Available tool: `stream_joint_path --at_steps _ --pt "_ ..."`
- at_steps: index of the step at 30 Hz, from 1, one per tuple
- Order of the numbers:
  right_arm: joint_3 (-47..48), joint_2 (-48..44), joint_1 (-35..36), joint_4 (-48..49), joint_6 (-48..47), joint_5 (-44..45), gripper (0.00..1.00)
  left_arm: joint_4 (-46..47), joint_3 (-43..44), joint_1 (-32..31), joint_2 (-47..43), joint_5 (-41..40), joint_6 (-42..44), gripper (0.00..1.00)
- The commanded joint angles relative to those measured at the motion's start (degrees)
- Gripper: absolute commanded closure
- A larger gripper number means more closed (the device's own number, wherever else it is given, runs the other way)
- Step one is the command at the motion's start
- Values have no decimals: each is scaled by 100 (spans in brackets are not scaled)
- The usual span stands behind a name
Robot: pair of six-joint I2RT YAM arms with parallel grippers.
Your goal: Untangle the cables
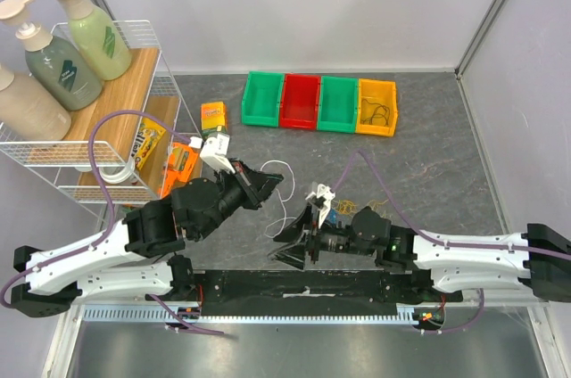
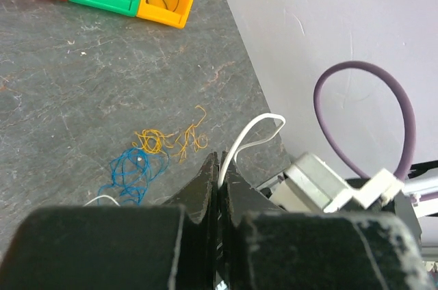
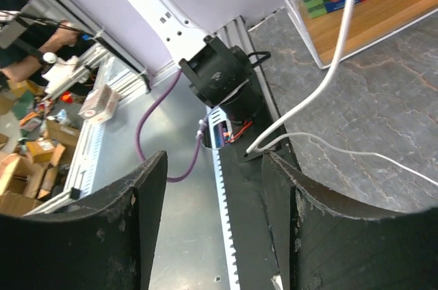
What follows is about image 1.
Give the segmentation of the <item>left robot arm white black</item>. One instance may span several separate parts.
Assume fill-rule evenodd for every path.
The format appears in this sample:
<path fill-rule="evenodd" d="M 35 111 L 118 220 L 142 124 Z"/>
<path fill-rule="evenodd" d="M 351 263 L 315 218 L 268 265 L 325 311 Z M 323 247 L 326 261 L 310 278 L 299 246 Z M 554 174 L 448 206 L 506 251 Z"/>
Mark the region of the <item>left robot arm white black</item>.
<path fill-rule="evenodd" d="M 105 230 L 60 249 L 16 249 L 19 275 L 1 291 L 3 306 L 44 318 L 96 298 L 195 300 L 186 242 L 204 240 L 238 209 L 257 210 L 283 181 L 240 160 L 214 179 L 197 177 L 164 198 L 130 211 Z"/>

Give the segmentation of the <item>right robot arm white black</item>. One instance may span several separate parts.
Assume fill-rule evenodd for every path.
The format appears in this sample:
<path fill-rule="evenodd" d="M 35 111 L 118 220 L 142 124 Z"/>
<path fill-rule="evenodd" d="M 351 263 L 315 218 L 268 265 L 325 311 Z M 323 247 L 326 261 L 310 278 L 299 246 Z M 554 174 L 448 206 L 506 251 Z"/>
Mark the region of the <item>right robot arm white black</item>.
<path fill-rule="evenodd" d="M 544 224 L 514 234 L 438 234 L 397 226 L 370 207 L 347 225 L 333 224 L 309 205 L 274 239 L 280 245 L 270 258 L 298 269 L 328 251 L 372 257 L 385 272 L 411 273 L 408 286 L 417 300 L 527 287 L 540 300 L 570 301 L 570 242 Z"/>

